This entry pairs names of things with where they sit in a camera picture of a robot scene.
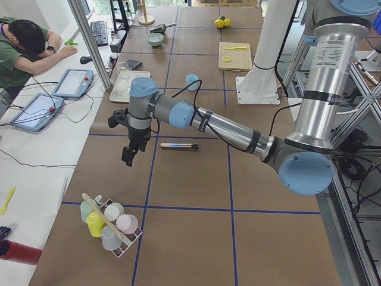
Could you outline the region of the yellow spatula on desk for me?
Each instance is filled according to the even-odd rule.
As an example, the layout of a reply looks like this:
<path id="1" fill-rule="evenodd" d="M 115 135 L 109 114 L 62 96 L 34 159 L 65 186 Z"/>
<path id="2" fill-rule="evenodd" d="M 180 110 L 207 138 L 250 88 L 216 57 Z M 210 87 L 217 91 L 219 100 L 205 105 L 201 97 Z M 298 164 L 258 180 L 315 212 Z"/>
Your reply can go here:
<path id="1" fill-rule="evenodd" d="M 13 195 L 15 193 L 15 187 L 12 187 L 9 191 L 8 191 L 8 194 L 4 200 L 4 203 L 3 205 L 1 206 L 1 209 L 0 209 L 0 215 L 3 216 L 6 211 L 7 211 L 7 207 L 8 207 L 8 204 L 10 202 L 10 200 L 12 199 Z"/>

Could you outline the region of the seated person green shirt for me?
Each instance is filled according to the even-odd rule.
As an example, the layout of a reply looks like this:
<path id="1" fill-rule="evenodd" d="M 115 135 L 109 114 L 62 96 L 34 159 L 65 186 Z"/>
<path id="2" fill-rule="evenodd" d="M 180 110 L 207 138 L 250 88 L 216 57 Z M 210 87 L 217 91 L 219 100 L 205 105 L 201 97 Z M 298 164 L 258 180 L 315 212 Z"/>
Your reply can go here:
<path id="1" fill-rule="evenodd" d="M 77 53 L 59 34 L 30 20 L 1 18 L 1 88 L 18 93 L 32 76 Z"/>

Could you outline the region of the black keyboard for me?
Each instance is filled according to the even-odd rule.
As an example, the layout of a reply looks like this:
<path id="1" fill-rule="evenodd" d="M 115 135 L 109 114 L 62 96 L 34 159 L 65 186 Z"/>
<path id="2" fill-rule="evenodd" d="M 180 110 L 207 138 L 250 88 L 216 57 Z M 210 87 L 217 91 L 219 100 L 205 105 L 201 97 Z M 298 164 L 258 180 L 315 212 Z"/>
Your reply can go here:
<path id="1" fill-rule="evenodd" d="M 90 31 L 97 46 L 108 45 L 108 31 L 105 21 L 92 21 L 90 23 Z"/>

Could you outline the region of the yellow plastic knife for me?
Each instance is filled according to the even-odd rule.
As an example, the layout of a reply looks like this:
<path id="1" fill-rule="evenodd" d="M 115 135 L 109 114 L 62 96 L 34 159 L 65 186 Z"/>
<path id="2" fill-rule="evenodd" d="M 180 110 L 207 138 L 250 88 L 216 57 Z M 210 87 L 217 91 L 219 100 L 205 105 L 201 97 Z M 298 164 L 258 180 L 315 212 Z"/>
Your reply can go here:
<path id="1" fill-rule="evenodd" d="M 238 49 L 247 49 L 247 46 L 229 46 L 229 47 L 227 46 L 227 47 L 224 47 L 224 49 L 233 51 Z"/>

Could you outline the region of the wooden cup tree stand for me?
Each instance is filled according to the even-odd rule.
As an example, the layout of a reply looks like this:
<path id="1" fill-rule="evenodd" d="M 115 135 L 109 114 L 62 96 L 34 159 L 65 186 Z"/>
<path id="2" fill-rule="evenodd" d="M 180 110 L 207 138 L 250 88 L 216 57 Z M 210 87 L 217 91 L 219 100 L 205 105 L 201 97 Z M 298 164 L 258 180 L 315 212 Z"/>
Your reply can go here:
<path id="1" fill-rule="evenodd" d="M 143 26 L 153 24 L 155 19 L 152 15 L 147 14 L 145 0 L 141 0 L 140 8 L 143 14 L 138 18 L 138 23 Z"/>

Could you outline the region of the clear wine glass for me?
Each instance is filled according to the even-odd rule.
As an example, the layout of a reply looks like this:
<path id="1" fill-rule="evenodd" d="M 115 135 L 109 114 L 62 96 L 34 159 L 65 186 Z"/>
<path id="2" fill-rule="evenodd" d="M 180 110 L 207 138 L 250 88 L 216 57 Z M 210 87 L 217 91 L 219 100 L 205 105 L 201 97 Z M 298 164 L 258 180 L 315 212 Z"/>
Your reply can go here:
<path id="1" fill-rule="evenodd" d="M 130 90 L 129 80 L 131 77 L 132 68 L 127 62 L 124 61 L 117 64 L 117 70 L 118 70 L 118 77 L 120 78 L 123 84 L 123 88 L 126 91 L 129 91 Z"/>

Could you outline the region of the grey folded cloth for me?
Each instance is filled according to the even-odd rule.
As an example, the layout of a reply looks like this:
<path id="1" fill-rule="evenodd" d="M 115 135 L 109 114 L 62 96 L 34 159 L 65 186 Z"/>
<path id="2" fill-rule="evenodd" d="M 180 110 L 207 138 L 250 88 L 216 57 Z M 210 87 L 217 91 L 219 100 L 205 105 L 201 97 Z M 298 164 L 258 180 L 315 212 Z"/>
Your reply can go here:
<path id="1" fill-rule="evenodd" d="M 141 61 L 132 60 L 132 59 L 126 60 L 125 63 L 127 64 L 127 68 L 129 70 L 133 70 L 133 71 L 139 70 L 143 65 L 143 63 Z"/>

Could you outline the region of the grey blue plastic cup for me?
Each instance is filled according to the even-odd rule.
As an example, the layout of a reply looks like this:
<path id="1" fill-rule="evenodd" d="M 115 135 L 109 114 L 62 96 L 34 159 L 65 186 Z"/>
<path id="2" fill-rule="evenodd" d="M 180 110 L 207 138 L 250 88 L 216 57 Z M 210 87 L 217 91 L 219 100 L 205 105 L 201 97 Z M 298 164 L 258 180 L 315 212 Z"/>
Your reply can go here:
<path id="1" fill-rule="evenodd" d="M 102 229 L 101 241 L 103 248 L 108 251 L 114 251 L 121 245 L 121 240 L 109 226 Z"/>

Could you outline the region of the green plastic clamp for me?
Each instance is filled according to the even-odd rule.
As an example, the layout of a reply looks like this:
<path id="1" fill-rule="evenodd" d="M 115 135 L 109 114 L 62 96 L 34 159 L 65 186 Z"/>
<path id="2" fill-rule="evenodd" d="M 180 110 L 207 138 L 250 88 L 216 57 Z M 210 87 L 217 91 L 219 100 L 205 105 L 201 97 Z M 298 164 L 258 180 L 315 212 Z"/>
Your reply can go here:
<path id="1" fill-rule="evenodd" d="M 66 42 L 64 42 L 64 45 L 65 45 L 65 46 L 78 46 L 78 43 L 75 42 L 75 41 L 72 40 L 72 39 L 69 39 L 69 40 L 67 40 Z"/>

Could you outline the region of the far blue teach pendant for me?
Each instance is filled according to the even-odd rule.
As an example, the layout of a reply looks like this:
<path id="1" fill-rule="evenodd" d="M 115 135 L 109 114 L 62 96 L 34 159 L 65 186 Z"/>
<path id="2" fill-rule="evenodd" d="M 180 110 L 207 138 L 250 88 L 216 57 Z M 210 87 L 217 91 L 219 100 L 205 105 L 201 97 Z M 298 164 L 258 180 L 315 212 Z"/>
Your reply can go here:
<path id="1" fill-rule="evenodd" d="M 61 98 L 78 99 L 88 90 L 92 80 L 92 70 L 67 69 L 54 88 L 52 95 Z"/>

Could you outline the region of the black capped metal tube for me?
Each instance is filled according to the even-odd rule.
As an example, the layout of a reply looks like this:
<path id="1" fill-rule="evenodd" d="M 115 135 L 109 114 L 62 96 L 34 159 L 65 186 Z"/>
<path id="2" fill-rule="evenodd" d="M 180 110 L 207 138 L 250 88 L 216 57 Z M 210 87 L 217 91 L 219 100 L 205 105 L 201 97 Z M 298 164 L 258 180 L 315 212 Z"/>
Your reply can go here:
<path id="1" fill-rule="evenodd" d="M 161 148 L 165 149 L 191 149 L 191 150 L 198 150 L 199 144 L 197 143 L 175 143 L 175 142 L 163 142 L 160 143 Z"/>

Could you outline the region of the metal ice scoop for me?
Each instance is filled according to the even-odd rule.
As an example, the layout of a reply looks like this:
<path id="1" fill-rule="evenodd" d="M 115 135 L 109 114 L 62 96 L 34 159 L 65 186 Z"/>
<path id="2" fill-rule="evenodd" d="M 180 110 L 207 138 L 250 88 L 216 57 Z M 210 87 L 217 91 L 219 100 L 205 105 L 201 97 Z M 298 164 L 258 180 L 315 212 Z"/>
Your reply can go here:
<path id="1" fill-rule="evenodd" d="M 160 33 L 165 34 L 165 31 L 170 27 L 177 26 L 177 23 L 171 23 L 171 24 L 159 24 L 149 30 L 150 33 Z"/>

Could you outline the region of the mint plastic cup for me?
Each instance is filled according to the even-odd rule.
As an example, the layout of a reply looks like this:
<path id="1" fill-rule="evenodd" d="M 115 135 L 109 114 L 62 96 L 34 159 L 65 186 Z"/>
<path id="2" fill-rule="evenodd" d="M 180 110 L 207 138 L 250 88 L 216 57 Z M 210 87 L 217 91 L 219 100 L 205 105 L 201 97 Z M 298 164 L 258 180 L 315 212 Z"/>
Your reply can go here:
<path id="1" fill-rule="evenodd" d="M 82 222 L 86 223 L 87 216 L 93 211 L 93 208 L 87 201 L 82 201 L 80 205 L 80 217 Z"/>

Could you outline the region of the cream bear serving tray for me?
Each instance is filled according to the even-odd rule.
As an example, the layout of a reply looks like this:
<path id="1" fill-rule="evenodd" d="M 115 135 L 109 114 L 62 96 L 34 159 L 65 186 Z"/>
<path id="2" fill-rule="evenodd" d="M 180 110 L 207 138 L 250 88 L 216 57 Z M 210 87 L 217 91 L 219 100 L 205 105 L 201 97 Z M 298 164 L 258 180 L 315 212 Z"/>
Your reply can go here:
<path id="1" fill-rule="evenodd" d="M 130 71 L 128 73 L 128 80 L 118 76 L 109 96 L 110 101 L 116 103 L 129 103 L 131 82 L 137 77 L 151 77 L 151 73 L 149 71 Z"/>

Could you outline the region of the light blue plastic cup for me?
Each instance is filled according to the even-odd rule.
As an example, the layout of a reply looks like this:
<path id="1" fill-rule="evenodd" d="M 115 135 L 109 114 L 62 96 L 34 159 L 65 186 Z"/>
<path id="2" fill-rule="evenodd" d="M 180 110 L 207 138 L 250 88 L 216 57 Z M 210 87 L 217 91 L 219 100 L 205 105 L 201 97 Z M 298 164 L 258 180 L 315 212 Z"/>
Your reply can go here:
<path id="1" fill-rule="evenodd" d="M 189 91 L 195 91 L 198 88 L 198 76 L 195 74 L 188 74 L 186 76 L 186 85 Z"/>

